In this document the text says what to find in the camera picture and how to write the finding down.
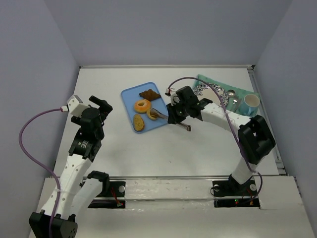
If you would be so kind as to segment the metal kitchen tongs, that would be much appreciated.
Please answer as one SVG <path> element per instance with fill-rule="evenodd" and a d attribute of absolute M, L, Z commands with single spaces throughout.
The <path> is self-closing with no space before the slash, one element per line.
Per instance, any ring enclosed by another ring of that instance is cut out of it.
<path fill-rule="evenodd" d="M 151 108 L 151 109 L 150 109 L 150 115 L 151 115 L 152 117 L 162 118 L 162 119 L 168 120 L 168 116 L 162 114 L 161 112 L 159 112 L 158 110 L 156 110 L 156 109 L 154 109 L 154 108 Z M 184 123 L 182 123 L 182 122 L 181 122 L 181 123 L 178 123 L 177 125 L 180 126 L 180 127 L 182 127 L 182 128 L 184 128 L 184 129 L 187 130 L 187 131 L 191 131 L 191 130 L 192 130 L 192 128 L 191 128 L 190 125 L 184 124 Z"/>

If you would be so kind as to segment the round yellow bun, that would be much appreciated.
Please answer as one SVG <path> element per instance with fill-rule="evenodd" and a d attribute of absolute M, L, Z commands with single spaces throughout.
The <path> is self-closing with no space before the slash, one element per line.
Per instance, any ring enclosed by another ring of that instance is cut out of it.
<path fill-rule="evenodd" d="M 158 119 L 157 113 L 152 112 L 151 109 L 148 109 L 146 114 L 147 114 L 148 118 L 151 119 L 151 120 L 157 120 Z"/>

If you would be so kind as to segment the oval seeded bread roll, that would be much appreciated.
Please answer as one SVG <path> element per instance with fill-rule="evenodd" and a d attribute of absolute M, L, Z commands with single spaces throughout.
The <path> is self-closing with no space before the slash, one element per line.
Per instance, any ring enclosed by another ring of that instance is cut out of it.
<path fill-rule="evenodd" d="M 135 131 L 142 131 L 145 128 L 145 123 L 139 114 L 133 116 L 133 127 Z"/>

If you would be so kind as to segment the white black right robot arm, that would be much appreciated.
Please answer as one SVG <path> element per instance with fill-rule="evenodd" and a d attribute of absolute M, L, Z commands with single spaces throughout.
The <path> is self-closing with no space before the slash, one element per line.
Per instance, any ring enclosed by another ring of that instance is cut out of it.
<path fill-rule="evenodd" d="M 186 117 L 192 117 L 232 132 L 241 159 L 226 187 L 232 191 L 241 190 L 276 145 L 265 119 L 260 115 L 248 117 L 224 110 L 206 98 L 199 100 L 189 86 L 175 92 L 167 88 L 165 94 L 170 97 L 170 103 L 166 105 L 169 124 L 179 124 Z"/>

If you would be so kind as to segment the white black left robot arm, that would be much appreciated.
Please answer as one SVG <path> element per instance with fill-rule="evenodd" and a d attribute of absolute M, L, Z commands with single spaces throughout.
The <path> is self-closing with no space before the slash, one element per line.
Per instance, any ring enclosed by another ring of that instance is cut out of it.
<path fill-rule="evenodd" d="M 79 129 L 62 174 L 54 177 L 55 189 L 40 211 L 32 213 L 29 218 L 31 230 L 37 238 L 75 237 L 78 230 L 76 217 L 97 195 L 109 188 L 109 175 L 104 172 L 92 171 L 83 181 L 102 146 L 104 121 L 112 111 L 112 106 L 105 100 L 91 96 L 89 101 L 97 106 L 86 105 L 73 95 L 60 109 L 72 115 L 71 122 L 79 125 Z"/>

